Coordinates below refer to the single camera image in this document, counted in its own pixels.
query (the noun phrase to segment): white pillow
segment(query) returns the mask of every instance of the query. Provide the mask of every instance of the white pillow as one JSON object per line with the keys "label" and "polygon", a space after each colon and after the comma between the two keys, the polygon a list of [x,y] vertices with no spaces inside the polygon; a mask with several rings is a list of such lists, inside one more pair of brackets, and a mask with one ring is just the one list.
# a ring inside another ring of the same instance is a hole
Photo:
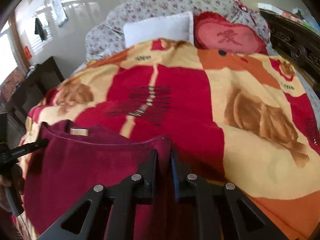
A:
{"label": "white pillow", "polygon": [[136,43],[157,38],[189,41],[194,44],[193,14],[192,12],[184,12],[127,23],[123,27],[123,32],[127,48]]}

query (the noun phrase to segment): shirt tag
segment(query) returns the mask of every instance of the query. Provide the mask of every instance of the shirt tag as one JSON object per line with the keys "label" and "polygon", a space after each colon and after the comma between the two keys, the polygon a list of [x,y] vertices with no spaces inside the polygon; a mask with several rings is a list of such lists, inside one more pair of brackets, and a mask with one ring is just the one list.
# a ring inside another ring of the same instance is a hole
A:
{"label": "shirt tag", "polygon": [[70,134],[88,136],[89,131],[87,129],[81,129],[81,128],[70,128]]}

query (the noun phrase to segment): blanket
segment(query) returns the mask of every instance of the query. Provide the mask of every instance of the blanket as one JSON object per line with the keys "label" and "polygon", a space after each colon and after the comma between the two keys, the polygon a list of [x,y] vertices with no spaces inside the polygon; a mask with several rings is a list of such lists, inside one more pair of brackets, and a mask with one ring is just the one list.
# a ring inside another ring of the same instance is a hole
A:
{"label": "blanket", "polygon": [[[307,239],[319,222],[319,133],[295,69],[280,56],[142,42],[88,62],[51,90],[29,112],[21,143],[37,139],[41,122],[64,119],[134,142],[166,135],[193,173],[236,184],[289,239]],[[31,155],[20,160],[24,177]],[[28,213],[17,226],[38,237]]]}

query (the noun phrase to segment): pillow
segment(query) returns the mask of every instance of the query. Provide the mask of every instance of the pillow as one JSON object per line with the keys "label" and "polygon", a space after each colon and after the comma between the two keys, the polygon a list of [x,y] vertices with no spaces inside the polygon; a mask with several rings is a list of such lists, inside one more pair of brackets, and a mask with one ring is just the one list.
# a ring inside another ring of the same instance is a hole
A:
{"label": "pillow", "polygon": [[127,48],[136,43],[157,38],[189,41],[194,44],[192,12],[127,23],[123,31]]}
{"label": "pillow", "polygon": [[210,12],[195,17],[195,44],[199,49],[268,55],[266,44],[250,27],[232,24],[222,16]]}

